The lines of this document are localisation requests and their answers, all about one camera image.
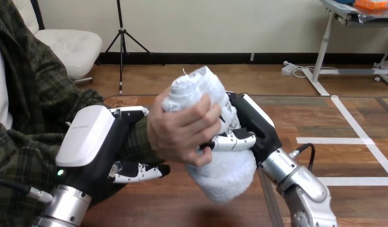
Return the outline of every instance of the rolled towel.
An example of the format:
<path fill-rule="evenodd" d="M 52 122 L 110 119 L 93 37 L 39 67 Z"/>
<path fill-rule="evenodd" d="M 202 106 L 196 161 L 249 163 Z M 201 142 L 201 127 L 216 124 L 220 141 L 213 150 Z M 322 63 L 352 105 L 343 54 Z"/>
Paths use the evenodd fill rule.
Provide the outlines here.
<path fill-rule="evenodd" d="M 176 112 L 191 107 L 208 94 L 211 104 L 222 109 L 219 134 L 240 128 L 237 110 L 219 78 L 206 66 L 177 78 L 169 97 L 163 102 L 166 112 Z M 256 163 L 249 149 L 241 151 L 212 151 L 212 162 L 201 167 L 186 165 L 187 172 L 214 202 L 226 203 L 242 194 L 251 184 Z"/>

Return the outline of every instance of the black baseboard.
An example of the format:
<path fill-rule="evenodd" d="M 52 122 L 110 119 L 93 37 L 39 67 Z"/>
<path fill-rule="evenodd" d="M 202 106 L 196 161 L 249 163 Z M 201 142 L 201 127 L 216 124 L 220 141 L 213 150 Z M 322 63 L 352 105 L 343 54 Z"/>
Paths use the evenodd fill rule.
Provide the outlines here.
<path fill-rule="evenodd" d="M 314 64 L 317 53 L 151 53 L 130 52 L 123 57 L 124 64 Z M 326 53 L 324 64 L 373 64 L 380 62 L 383 54 L 378 53 Z M 100 53 L 100 64 L 120 64 L 119 52 Z"/>

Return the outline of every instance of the white wall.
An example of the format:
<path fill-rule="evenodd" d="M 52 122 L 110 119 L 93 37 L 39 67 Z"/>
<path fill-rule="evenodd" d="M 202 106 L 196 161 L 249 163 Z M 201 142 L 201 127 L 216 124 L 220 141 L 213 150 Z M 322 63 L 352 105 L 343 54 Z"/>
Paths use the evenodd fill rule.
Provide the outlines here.
<path fill-rule="evenodd" d="M 40 0 L 45 28 L 91 31 L 104 52 L 116 0 Z M 151 52 L 318 52 L 328 16 L 318 0 L 121 0 L 124 27 Z M 328 52 L 384 52 L 388 28 L 334 21 Z M 143 51 L 127 39 L 128 51 Z M 120 39 L 111 51 L 120 50 Z"/>

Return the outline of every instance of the black tripod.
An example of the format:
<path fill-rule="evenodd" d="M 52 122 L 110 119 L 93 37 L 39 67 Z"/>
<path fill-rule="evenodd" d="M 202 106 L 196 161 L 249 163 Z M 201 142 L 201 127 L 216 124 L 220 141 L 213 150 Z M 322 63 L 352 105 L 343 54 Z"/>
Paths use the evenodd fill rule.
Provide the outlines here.
<path fill-rule="evenodd" d="M 120 0 L 117 0 L 117 10 L 119 11 L 119 22 L 120 22 L 120 29 L 117 33 L 116 37 L 113 39 L 112 43 L 109 45 L 105 53 L 109 51 L 109 49 L 112 47 L 113 43 L 116 41 L 116 39 L 121 35 L 120 39 L 120 91 L 119 94 L 121 94 L 121 85 L 123 81 L 123 54 L 127 54 L 126 49 L 126 41 L 124 40 L 124 34 L 128 35 L 134 42 L 136 42 L 142 49 L 144 49 L 148 54 L 151 54 L 151 52 L 145 48 L 143 45 L 141 45 L 134 37 L 132 37 L 124 28 L 123 28 L 123 19 L 121 18 L 121 10 L 120 10 Z"/>

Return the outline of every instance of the white chair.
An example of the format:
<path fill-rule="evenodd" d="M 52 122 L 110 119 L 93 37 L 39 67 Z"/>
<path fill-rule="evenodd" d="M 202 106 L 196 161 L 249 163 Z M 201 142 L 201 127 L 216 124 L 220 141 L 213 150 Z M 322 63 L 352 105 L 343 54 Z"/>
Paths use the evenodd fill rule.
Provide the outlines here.
<path fill-rule="evenodd" d="M 67 69 L 67 75 L 75 83 L 91 81 L 82 79 L 94 65 L 102 49 L 102 39 L 95 33 L 69 29 L 44 29 L 41 12 L 34 0 L 35 11 L 30 0 L 13 0 L 25 25 L 61 60 Z"/>

